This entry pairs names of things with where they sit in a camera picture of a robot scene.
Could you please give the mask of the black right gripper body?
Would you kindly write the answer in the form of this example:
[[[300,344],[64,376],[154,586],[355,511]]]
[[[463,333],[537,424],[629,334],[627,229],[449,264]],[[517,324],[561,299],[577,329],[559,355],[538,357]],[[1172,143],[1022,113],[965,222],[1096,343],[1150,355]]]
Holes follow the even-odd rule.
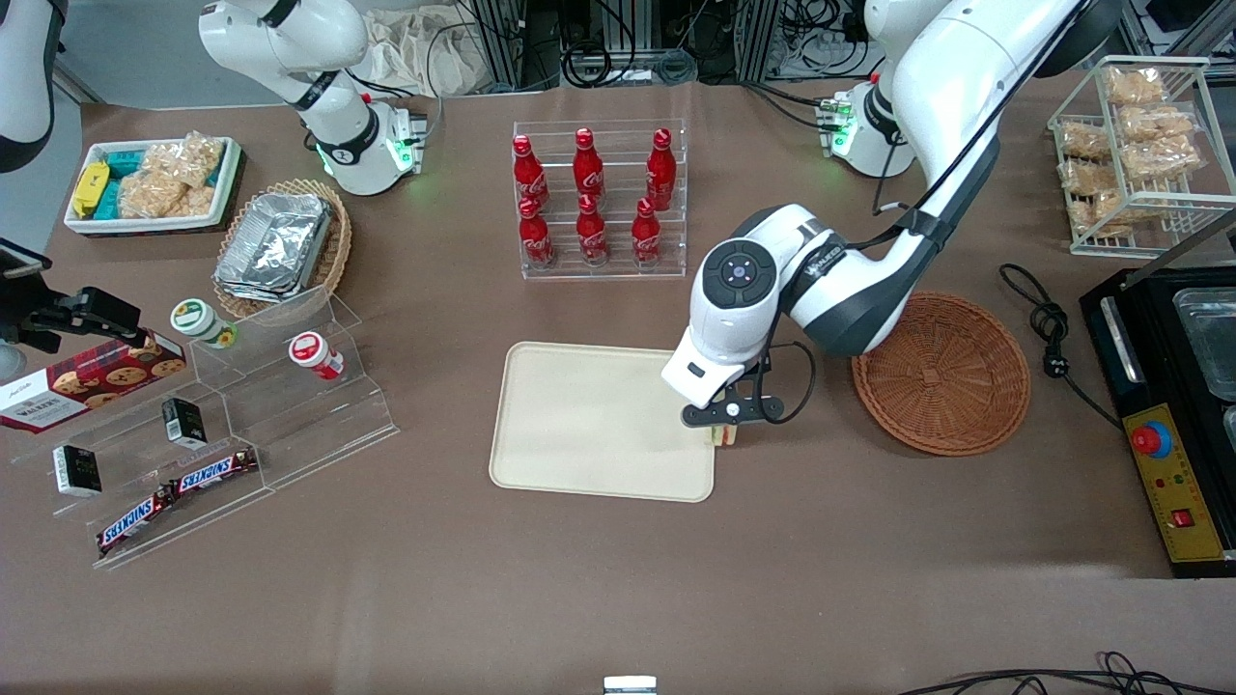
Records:
[[[58,352],[62,335],[96,335],[142,348],[140,308],[87,287],[75,294],[51,291],[44,282],[4,282],[1,338],[42,352]]]

